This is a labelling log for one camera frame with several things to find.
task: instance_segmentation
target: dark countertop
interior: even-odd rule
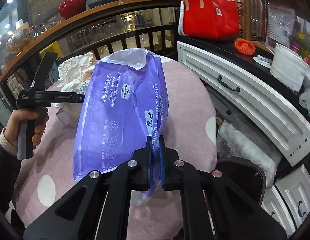
[[[243,68],[247,72],[258,77],[260,80],[268,84],[270,87],[275,89],[280,93],[287,101],[289,101],[310,123],[310,117],[308,116],[307,109],[303,108],[299,104],[299,95],[303,92],[303,87],[301,91],[295,92],[289,89],[286,85],[281,83],[270,73],[270,69],[260,65],[259,63],[253,60],[254,56],[260,54],[263,57],[273,59],[273,55],[265,50],[256,48],[256,52],[253,56],[246,56],[239,53],[235,47],[234,42],[221,42],[221,41],[212,41],[206,39],[190,38],[185,36],[179,36],[179,41],[187,43],[189,45],[198,47],[200,49],[211,52],[219,57],[222,57],[237,66]]]

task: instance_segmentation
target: silver screw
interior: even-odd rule
[[[98,178],[99,176],[99,172],[98,171],[92,171],[89,176],[92,178],[92,179],[95,179],[95,178]]]
[[[135,167],[137,165],[137,161],[130,160],[130,161],[128,161],[127,165],[130,166],[130,167]]]
[[[177,161],[174,161],[174,165],[176,167],[182,167],[184,166],[184,162],[182,160],[177,160]]]
[[[221,171],[218,171],[218,170],[215,170],[212,172],[212,175],[216,178],[220,178],[222,177],[222,172]]]

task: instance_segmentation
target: polka dot tablecloth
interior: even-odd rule
[[[200,79],[180,63],[161,57],[169,99],[166,147],[180,159],[208,171],[216,165],[215,109]],[[50,90],[58,90],[54,84]],[[73,146],[76,128],[65,126],[50,107],[49,121],[35,155],[22,161],[13,197],[16,211],[28,226],[74,186]],[[180,194],[158,187],[141,206],[130,206],[127,240],[169,239],[183,226]]]

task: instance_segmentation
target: purple plastic bag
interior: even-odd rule
[[[150,197],[159,182],[159,136],[168,114],[162,63],[150,51],[126,49],[95,66],[79,118],[74,146],[74,179],[92,170],[114,170],[152,136]]]

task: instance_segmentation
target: white cabinet door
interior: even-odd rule
[[[299,227],[310,212],[310,175],[305,166],[297,168],[275,185],[289,207]]]
[[[177,43],[177,50],[179,62],[247,115],[292,166],[310,152],[310,124],[273,88],[239,66],[205,50],[183,42]],[[239,92],[229,90],[221,82],[232,89],[239,88]]]
[[[274,186],[266,189],[262,208],[285,229],[287,236],[291,236],[295,232],[292,217]]]

